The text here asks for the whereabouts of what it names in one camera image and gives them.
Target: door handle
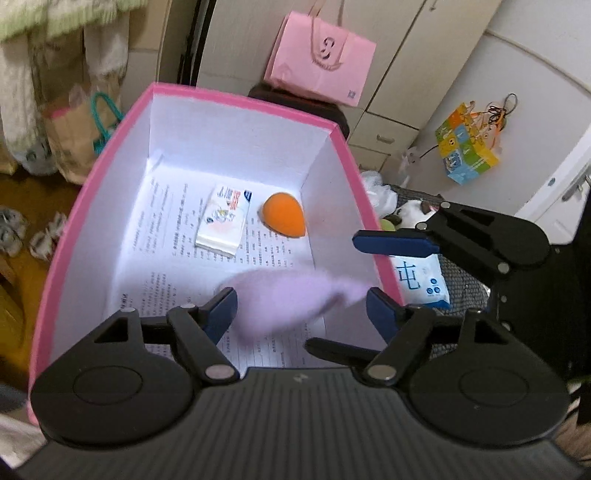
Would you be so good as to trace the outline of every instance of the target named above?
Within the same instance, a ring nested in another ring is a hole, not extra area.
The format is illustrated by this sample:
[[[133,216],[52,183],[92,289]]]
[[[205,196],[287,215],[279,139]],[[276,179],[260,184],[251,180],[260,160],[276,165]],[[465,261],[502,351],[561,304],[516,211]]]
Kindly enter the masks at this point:
[[[375,138],[378,142],[386,143],[388,145],[392,145],[394,143],[394,139],[392,137],[382,137],[380,134],[378,134]]]
[[[562,201],[568,202],[577,191],[583,193],[583,185],[585,183],[591,187],[591,167],[587,168],[578,180],[562,195]]]

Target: hanging clothes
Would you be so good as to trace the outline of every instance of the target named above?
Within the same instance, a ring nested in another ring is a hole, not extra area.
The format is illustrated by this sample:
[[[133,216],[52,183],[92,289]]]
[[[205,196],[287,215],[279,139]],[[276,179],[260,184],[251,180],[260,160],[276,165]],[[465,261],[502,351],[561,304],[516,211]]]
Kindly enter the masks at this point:
[[[37,106],[33,47],[84,27],[91,78],[122,76],[128,55],[127,12],[147,2],[0,0],[0,116],[6,146],[30,173],[56,171]]]

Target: purple fluffy object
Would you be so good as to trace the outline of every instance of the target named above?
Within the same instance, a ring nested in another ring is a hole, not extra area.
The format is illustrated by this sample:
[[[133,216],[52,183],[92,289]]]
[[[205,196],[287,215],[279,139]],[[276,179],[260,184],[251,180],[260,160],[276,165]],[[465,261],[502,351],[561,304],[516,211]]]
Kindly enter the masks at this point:
[[[238,295],[233,331],[245,341],[290,330],[322,317],[332,307],[365,298],[371,285],[322,270],[250,270],[224,283]]]

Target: plush toy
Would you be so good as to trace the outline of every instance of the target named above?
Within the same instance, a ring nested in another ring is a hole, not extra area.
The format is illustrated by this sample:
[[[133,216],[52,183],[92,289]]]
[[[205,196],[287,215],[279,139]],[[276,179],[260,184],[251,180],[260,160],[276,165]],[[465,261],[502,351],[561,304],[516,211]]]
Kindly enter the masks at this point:
[[[365,298],[371,285],[322,270],[250,270],[224,283],[238,295],[232,329],[244,341],[289,330],[322,317],[335,306]]]
[[[426,200],[409,200],[386,217],[399,228],[414,228],[417,223],[426,222],[435,214],[435,208]]]
[[[299,237],[306,234],[304,212],[289,193],[271,195],[262,206],[261,215],[267,227],[282,235]]]

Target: wall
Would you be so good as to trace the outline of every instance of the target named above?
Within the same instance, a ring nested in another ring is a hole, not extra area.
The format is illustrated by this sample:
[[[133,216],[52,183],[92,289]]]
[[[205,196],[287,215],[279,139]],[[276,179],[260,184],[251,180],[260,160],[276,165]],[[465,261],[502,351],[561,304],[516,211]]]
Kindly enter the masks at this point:
[[[561,15],[574,15],[576,9],[550,8],[550,1],[505,0],[490,28],[495,33],[502,31],[507,38],[519,37],[527,42],[524,46],[529,50],[542,50],[544,58],[554,59],[553,65],[561,63],[567,68],[577,63],[573,58],[566,59],[569,52],[580,58],[579,50],[563,50],[559,56],[556,49],[544,47],[551,45],[545,40],[546,27],[552,22],[563,25]],[[557,34],[555,41],[564,41],[556,28],[551,30]],[[529,32],[529,36],[521,35],[523,31]],[[578,38],[582,38],[587,48],[591,46],[591,35]],[[445,176],[441,158],[434,150],[411,166],[409,187],[441,193],[452,202],[515,214],[556,170],[591,124],[591,94],[580,85],[583,74],[576,74],[581,78],[573,74],[573,81],[533,55],[485,34],[415,145],[419,154],[434,146],[435,129],[461,102],[475,100],[477,108],[484,109],[490,101],[501,102],[514,92],[519,97],[519,107],[509,118],[501,138],[501,163],[460,186]]]

